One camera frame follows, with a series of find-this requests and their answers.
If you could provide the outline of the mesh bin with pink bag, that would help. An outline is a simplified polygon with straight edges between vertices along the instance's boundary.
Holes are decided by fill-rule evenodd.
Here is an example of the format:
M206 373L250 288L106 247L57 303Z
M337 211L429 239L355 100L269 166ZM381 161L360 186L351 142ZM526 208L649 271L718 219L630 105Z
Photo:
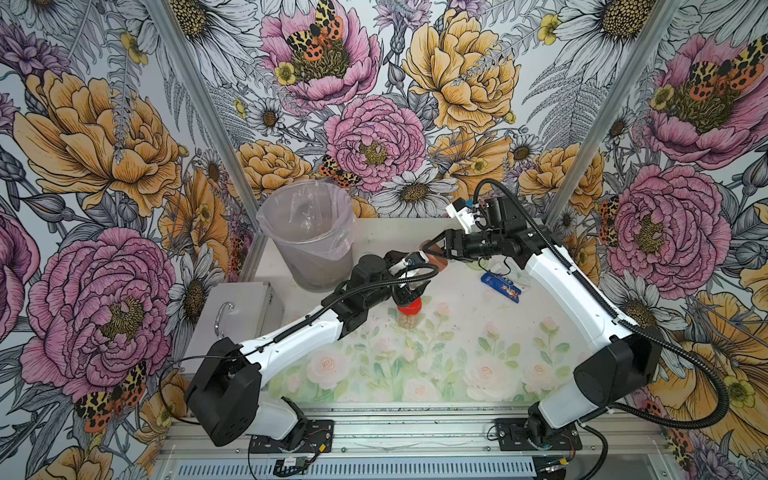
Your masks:
M261 232L273 241L295 282L310 292L332 290L349 278L355 221L351 197L320 181L279 188L257 213Z

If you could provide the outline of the brown lid peanut jar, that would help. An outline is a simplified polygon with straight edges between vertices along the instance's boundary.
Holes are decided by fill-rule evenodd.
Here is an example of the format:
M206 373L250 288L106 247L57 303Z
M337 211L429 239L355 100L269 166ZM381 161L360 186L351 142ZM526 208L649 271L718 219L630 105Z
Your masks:
M407 287L416 296L421 296L432 278L439 273L435 265L427 264L406 274Z

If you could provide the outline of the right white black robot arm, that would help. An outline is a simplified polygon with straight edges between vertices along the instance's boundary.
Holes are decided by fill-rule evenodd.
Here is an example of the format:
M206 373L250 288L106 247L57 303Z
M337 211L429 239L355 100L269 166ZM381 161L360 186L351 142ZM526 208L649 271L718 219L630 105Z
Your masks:
M640 328L576 266L548 228L508 197L446 207L460 223L429 241L425 249L448 260L473 262L503 256L544 287L582 335L588 355L556 392L528 410L528 441L548 446L567 427L614 408L646 386L661 356L658 335Z

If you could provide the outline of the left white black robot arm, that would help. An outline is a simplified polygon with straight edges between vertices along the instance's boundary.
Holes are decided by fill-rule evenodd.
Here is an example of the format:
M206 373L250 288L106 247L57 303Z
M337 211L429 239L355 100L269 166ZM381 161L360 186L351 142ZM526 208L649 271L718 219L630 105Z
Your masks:
M286 397L263 397L262 388L302 357L353 333L373 307L388 300L413 304L438 273L421 251L362 256L308 314L252 340L217 340L185 392L188 409L216 447L248 435L296 450L309 435L306 415Z

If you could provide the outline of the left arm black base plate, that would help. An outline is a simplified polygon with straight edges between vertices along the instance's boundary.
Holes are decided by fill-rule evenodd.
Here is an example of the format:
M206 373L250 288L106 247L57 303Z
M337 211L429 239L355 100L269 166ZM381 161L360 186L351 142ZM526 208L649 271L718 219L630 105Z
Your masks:
M331 419L307 420L299 423L283 440L254 436L249 442L250 454L323 454L333 445L335 422Z

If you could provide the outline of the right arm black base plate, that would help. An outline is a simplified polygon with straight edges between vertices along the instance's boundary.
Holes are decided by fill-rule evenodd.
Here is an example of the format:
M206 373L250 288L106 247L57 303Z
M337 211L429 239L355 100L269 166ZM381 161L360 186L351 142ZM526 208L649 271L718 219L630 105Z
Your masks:
M488 438L502 451L578 451L583 448L576 424L553 429L537 419L498 418L493 421Z

